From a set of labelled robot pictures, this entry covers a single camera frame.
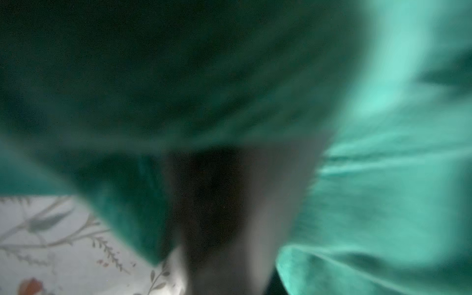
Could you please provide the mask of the green trousers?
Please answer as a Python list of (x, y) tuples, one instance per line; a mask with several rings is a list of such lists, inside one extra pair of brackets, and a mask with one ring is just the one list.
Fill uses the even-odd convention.
[(263, 295), (469, 295), (470, 1), (1, 2), (1, 194), (77, 195), (150, 264), (165, 156), (321, 133)]

